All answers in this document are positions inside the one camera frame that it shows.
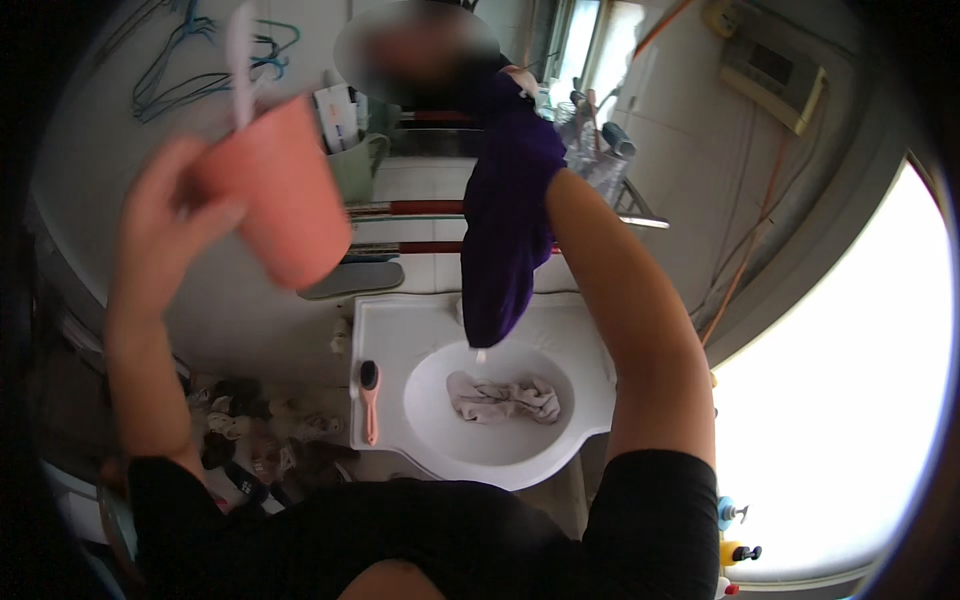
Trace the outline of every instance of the white toothbrush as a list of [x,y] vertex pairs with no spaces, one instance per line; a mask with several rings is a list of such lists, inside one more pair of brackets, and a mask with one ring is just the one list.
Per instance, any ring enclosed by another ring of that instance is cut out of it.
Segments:
[[253,84],[250,56],[253,50],[253,3],[244,2],[230,16],[227,27],[227,66],[233,82],[233,118],[236,130],[253,120]]

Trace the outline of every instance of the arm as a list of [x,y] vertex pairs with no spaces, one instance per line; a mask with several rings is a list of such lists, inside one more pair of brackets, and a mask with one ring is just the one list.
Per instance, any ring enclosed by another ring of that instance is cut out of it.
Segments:
[[104,336],[124,452],[166,457],[201,481],[204,470],[162,315],[194,256],[243,216],[242,207],[217,202],[181,218],[182,173],[204,148],[199,140],[173,141],[131,188],[120,218]]
[[715,468],[707,358],[670,280],[589,184],[563,169],[547,188],[557,242],[616,366],[608,460],[678,450]]

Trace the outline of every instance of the purple cloth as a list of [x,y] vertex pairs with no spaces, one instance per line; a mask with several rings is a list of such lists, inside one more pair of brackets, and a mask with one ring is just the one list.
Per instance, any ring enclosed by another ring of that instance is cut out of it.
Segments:
[[566,148],[510,75],[468,92],[461,110],[484,126],[484,141],[464,195],[464,327],[473,348],[490,348],[523,316],[534,270],[550,257],[546,189],[566,166]]

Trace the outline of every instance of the hand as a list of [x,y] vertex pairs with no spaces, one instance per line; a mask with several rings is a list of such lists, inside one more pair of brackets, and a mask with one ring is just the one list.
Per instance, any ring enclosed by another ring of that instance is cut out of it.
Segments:
[[187,212],[184,172],[206,147],[193,137],[168,142],[131,187],[120,216],[108,328],[159,320],[193,258],[243,219],[245,207],[234,199]]

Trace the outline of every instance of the white sink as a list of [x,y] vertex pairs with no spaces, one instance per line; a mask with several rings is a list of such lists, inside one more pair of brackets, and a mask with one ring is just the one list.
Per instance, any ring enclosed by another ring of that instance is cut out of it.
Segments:
[[[508,491],[533,486],[562,468],[583,441],[610,430],[612,366],[579,294],[534,296],[507,339],[477,362],[455,319],[459,294],[391,294],[358,298],[353,327],[350,445],[392,450],[438,479],[466,479]],[[357,374],[364,361],[380,371],[379,438],[365,440],[366,407]],[[557,392],[553,424],[514,417],[497,425],[464,421],[446,378],[464,371],[494,382],[536,375]]]

